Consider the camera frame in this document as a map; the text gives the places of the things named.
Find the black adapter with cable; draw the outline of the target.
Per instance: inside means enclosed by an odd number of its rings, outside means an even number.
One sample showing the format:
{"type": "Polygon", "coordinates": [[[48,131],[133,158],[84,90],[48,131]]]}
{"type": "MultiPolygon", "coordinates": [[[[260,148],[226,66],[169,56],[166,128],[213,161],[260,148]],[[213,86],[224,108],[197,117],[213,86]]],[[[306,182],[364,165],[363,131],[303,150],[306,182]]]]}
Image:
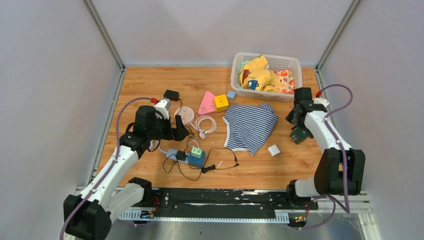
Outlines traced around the black adapter with cable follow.
{"type": "Polygon", "coordinates": [[[177,166],[178,171],[189,181],[196,182],[200,179],[203,174],[211,171],[221,171],[237,168],[241,165],[236,154],[233,152],[234,165],[228,167],[220,167],[222,163],[208,165],[208,160],[212,156],[214,150],[226,150],[225,147],[212,147],[207,152],[199,148],[199,144],[194,140],[195,134],[190,127],[186,127],[188,130],[188,139],[186,148],[184,150],[177,150],[169,148],[167,151],[160,150],[165,154],[165,159],[162,162],[162,168],[166,174],[169,174],[174,166],[177,166]],[[199,170],[197,178],[190,178],[186,176],[182,170],[181,164],[186,164],[192,170],[199,170]]]}

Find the light blue power strip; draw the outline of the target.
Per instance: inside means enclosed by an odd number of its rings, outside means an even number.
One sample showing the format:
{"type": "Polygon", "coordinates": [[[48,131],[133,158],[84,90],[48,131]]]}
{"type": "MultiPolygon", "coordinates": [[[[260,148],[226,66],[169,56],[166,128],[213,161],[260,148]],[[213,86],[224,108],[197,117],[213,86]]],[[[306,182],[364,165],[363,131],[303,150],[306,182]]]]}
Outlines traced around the light blue power strip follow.
{"type": "Polygon", "coordinates": [[[167,152],[166,152],[166,158],[169,160],[173,160],[175,162],[179,162],[179,163],[184,163],[184,164],[189,164],[189,153],[187,152],[182,152],[180,150],[177,149],[173,149],[170,148],[167,152]]]}

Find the dark green cube charger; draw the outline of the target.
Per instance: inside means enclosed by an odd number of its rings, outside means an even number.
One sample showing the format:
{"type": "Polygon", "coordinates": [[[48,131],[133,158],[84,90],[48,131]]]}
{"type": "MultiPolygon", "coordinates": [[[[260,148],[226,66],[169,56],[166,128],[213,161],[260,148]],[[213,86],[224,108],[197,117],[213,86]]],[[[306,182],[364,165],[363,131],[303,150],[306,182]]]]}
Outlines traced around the dark green cube charger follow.
{"type": "Polygon", "coordinates": [[[290,133],[290,139],[296,145],[299,145],[300,143],[302,143],[304,140],[306,140],[308,138],[313,139],[314,136],[310,132],[310,130],[307,129],[306,127],[302,127],[302,126],[301,127],[296,127],[290,133]]]}

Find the blue cube charger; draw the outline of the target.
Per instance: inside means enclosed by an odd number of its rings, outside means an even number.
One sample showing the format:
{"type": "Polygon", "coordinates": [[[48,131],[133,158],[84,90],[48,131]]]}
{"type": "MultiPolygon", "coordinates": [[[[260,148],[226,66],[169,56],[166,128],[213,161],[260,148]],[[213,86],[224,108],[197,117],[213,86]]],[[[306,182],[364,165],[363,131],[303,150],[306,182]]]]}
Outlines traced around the blue cube charger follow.
{"type": "Polygon", "coordinates": [[[200,157],[193,156],[192,154],[188,157],[188,164],[194,168],[203,168],[205,162],[206,153],[202,152],[200,157]]]}

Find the pink triangular power strip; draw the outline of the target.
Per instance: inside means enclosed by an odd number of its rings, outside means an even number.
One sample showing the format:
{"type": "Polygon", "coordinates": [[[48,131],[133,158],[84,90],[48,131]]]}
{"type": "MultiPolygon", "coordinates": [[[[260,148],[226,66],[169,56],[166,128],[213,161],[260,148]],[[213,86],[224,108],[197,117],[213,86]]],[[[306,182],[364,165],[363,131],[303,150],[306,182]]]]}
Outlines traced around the pink triangular power strip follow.
{"type": "Polygon", "coordinates": [[[197,114],[199,116],[206,116],[213,114],[216,111],[215,95],[210,91],[206,91],[198,108],[197,114]]]}

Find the yellow power adapter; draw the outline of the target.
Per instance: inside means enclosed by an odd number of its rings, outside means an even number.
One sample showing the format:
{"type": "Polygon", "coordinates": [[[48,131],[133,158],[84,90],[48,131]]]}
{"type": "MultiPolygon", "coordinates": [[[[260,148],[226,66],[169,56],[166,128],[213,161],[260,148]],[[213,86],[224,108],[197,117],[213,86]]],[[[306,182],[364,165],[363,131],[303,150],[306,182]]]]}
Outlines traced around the yellow power adapter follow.
{"type": "Polygon", "coordinates": [[[217,95],[214,97],[214,105],[216,112],[222,112],[228,109],[229,101],[225,94],[217,95]]]}

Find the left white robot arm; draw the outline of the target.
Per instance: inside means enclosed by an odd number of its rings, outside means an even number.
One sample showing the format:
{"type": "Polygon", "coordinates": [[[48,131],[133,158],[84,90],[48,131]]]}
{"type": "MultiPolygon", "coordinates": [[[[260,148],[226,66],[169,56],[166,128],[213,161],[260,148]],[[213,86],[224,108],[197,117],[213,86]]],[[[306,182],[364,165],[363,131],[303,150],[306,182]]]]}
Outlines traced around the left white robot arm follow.
{"type": "Polygon", "coordinates": [[[180,115],[175,127],[166,106],[142,105],[125,133],[117,138],[117,146],[104,168],[78,195],[70,194],[63,203],[64,224],[59,238],[65,234],[82,240],[104,240],[117,218],[138,203],[142,207],[153,201],[151,182],[132,178],[124,189],[115,189],[128,170],[150,151],[152,141],[182,141],[189,135],[180,115]]]}

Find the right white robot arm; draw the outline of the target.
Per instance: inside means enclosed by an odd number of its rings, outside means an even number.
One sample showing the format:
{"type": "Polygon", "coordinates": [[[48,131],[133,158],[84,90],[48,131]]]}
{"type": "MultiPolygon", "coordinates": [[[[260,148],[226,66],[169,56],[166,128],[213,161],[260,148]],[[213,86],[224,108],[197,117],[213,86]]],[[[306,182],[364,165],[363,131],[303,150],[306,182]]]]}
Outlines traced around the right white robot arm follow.
{"type": "Polygon", "coordinates": [[[340,195],[348,198],[362,190],[366,156],[354,149],[338,133],[328,111],[328,101],[319,91],[312,95],[309,87],[294,91],[293,109],[286,121],[293,125],[290,139],[300,144],[307,138],[315,139],[322,153],[313,177],[292,180],[287,185],[286,204],[298,209],[308,197],[340,195]]]}

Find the pink round power strip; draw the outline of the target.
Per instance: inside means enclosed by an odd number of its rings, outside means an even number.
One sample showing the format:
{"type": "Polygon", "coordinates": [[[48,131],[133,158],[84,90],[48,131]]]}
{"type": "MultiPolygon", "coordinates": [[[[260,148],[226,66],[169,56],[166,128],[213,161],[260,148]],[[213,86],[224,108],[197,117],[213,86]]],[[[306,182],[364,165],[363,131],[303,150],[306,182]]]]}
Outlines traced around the pink round power strip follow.
{"type": "Polygon", "coordinates": [[[195,119],[194,110],[191,107],[188,107],[188,106],[179,107],[175,111],[174,117],[177,116],[177,115],[179,115],[181,117],[181,121],[182,121],[184,126],[189,126],[190,124],[193,123],[193,121],[195,119]]]}

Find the black adapter at back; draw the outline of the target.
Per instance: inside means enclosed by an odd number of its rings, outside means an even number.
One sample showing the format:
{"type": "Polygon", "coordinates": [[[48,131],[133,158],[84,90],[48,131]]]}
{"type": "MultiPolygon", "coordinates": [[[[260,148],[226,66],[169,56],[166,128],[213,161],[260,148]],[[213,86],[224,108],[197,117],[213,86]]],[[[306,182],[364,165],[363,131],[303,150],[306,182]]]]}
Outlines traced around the black adapter at back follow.
{"type": "Polygon", "coordinates": [[[170,101],[177,102],[180,100],[180,93],[178,91],[167,89],[163,94],[165,99],[169,99],[170,101]]]}

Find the white cube charger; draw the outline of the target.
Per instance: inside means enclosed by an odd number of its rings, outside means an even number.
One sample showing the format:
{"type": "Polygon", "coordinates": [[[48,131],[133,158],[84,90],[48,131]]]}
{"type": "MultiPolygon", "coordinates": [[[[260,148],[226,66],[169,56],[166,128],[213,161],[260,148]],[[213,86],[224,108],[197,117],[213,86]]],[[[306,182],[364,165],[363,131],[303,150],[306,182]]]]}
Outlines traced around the white cube charger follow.
{"type": "Polygon", "coordinates": [[[278,146],[276,144],[268,147],[267,151],[268,151],[268,153],[270,154],[271,157],[276,157],[281,153],[281,150],[278,148],[278,146]]]}

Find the yellow clothes in basket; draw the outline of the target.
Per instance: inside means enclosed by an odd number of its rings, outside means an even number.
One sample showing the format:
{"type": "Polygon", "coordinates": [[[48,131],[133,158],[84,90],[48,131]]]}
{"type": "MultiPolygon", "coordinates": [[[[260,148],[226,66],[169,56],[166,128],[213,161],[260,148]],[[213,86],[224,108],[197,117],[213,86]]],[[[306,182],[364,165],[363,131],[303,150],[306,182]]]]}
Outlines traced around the yellow clothes in basket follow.
{"type": "Polygon", "coordinates": [[[293,69],[272,70],[264,55],[237,66],[237,86],[247,90],[293,94],[296,88],[293,69]]]}

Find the blue striped shirt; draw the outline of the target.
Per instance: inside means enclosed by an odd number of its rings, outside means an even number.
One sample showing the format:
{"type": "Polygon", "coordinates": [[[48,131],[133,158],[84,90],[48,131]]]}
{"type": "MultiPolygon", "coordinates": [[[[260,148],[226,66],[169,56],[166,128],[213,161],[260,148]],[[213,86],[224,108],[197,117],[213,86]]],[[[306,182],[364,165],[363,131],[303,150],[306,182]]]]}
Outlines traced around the blue striped shirt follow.
{"type": "Polygon", "coordinates": [[[258,106],[233,104],[228,107],[222,120],[226,124],[223,146],[233,152],[247,151],[253,156],[271,135],[278,115],[268,103],[258,106]]]}

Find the light blue small charger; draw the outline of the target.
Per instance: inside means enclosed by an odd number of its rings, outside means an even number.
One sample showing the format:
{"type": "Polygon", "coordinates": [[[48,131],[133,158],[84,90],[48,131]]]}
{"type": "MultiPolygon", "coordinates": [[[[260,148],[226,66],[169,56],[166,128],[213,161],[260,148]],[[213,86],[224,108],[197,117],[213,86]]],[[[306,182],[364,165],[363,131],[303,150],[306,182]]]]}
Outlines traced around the light blue small charger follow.
{"type": "Polygon", "coordinates": [[[226,98],[228,101],[234,101],[236,96],[237,96],[236,92],[232,90],[229,90],[226,94],[226,98]]]}

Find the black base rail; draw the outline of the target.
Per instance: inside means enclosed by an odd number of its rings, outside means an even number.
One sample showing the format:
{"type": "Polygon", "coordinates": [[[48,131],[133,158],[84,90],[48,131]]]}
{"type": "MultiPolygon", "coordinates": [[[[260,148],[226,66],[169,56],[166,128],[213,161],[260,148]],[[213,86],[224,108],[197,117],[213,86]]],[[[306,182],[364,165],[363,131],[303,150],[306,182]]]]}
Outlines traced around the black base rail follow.
{"type": "Polygon", "coordinates": [[[317,210],[309,198],[288,196],[284,190],[155,188],[150,202],[124,213],[136,224],[150,221],[293,223],[290,213],[317,210]]]}

